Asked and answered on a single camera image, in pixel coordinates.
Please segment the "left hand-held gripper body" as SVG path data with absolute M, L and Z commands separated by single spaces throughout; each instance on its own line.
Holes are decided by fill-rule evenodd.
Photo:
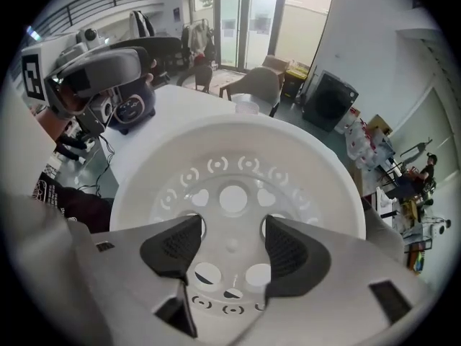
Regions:
M 111 97 L 91 95 L 73 110 L 63 101 L 60 89 L 70 87 L 64 83 L 63 70 L 108 47 L 108 40 L 96 32 L 70 32 L 48 36 L 22 49 L 23 97 L 45 105 L 56 119 L 76 118 L 82 130 L 93 136 L 105 132 L 115 108 Z

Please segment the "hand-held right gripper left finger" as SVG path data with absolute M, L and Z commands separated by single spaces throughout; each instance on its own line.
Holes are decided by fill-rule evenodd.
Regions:
M 201 233 L 199 215 L 100 234 L 76 223 L 81 272 L 109 331 L 104 346 L 200 345 L 187 271 Z

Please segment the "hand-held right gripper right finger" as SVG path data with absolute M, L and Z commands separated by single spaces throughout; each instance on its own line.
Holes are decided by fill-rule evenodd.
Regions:
M 374 244 L 266 219 L 271 279 L 238 346 L 399 346 L 429 313 L 430 288 Z

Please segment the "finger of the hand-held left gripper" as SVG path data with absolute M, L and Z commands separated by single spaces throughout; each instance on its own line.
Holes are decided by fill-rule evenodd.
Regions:
M 150 56 L 141 47 L 101 50 L 64 65 L 45 78 L 45 93 L 58 95 L 64 85 L 86 99 L 139 79 L 150 69 Z

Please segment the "dark blue rice cooker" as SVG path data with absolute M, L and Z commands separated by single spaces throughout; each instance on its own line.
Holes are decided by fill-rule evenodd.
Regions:
M 131 128 L 156 114 L 156 94 L 144 78 L 119 86 L 118 94 L 121 102 L 113 112 L 109 128 L 126 135 Z

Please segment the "white plastic basket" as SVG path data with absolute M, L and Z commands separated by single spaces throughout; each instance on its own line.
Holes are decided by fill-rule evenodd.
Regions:
M 156 142 L 120 185 L 110 228 L 194 214 L 202 243 L 187 292 L 196 314 L 238 318 L 264 309 L 267 216 L 365 236 L 359 194 L 336 154 L 262 115 L 208 117 Z

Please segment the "person's left forearm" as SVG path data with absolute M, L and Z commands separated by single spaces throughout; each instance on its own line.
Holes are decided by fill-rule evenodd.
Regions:
M 69 123 L 68 119 L 59 118 L 51 109 L 45 108 L 35 116 L 43 130 L 53 141 L 57 141 Z

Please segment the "person's left hand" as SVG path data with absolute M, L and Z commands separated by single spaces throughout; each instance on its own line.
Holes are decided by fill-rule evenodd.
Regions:
M 59 88 L 59 94 L 61 96 L 63 106 L 69 113 L 79 115 L 85 110 L 88 99 L 80 98 L 69 86 L 61 85 Z

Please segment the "black office chair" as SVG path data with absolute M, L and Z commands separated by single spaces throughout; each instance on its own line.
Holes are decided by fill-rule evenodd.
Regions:
M 148 55 L 157 61 L 157 65 L 159 66 L 159 69 L 154 70 L 154 77 L 168 84 L 171 80 L 169 72 L 177 70 L 176 60 L 182 51 L 182 42 L 177 37 L 150 36 L 119 41 L 118 43 L 110 44 L 109 47 L 111 49 L 128 47 L 144 48 Z

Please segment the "person's black printed shirt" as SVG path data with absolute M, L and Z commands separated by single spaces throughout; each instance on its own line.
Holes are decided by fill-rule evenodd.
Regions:
M 85 224 L 92 234 L 109 231 L 113 199 L 104 199 L 63 185 L 42 173 L 32 197 L 56 208 L 67 219 Z

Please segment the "brown wicker chair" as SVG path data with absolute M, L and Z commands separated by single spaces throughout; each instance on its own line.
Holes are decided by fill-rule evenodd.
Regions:
M 182 87 L 185 81 L 193 77 L 194 89 L 203 93 L 210 91 L 210 84 L 212 81 L 213 70 L 210 66 L 199 65 L 187 69 L 177 80 L 176 85 Z

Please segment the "clothes rack with garments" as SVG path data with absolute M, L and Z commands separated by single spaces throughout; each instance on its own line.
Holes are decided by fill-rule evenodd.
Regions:
M 182 59 L 187 68 L 207 65 L 215 70 L 216 49 L 214 31 L 208 19 L 199 19 L 183 25 L 182 28 Z

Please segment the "glass entrance door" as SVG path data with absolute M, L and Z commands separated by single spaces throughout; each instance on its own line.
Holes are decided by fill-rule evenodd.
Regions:
M 247 72 L 274 55 L 282 0 L 215 0 L 219 67 Z

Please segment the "pink translucent cup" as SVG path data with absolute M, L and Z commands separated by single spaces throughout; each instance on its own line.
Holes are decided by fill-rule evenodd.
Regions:
M 259 106 L 249 101 L 237 102 L 235 111 L 237 114 L 258 115 Z

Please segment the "gray upholstered chair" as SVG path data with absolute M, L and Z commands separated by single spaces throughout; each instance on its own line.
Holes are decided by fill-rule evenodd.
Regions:
M 250 103 L 259 108 L 259 112 L 274 117 L 280 103 L 279 78 L 266 67 L 251 69 L 241 79 L 220 88 L 219 97 L 235 103 Z

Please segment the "row of white plastic jugs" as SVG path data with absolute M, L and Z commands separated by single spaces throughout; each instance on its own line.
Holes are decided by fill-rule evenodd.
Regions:
M 395 154 L 389 135 L 378 128 L 368 131 L 367 123 L 361 118 L 357 119 L 345 132 L 349 158 L 358 169 L 376 169 Z

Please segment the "large cardboard box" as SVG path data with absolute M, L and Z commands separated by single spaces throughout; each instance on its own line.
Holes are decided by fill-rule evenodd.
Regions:
M 283 74 L 288 69 L 290 62 L 273 55 L 267 55 L 262 63 L 262 67 L 268 68 L 277 75 Z

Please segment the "black bin yellow lid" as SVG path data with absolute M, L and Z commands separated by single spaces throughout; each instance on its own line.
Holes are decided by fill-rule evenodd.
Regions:
M 285 79 L 282 85 L 281 95 L 295 100 L 308 78 L 309 68 L 290 67 L 285 72 Z

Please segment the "black cabinet appliance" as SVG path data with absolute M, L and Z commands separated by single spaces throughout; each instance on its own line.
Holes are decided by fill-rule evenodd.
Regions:
M 331 132 L 358 98 L 350 84 L 327 71 L 322 71 L 313 92 L 303 105 L 303 119 Z

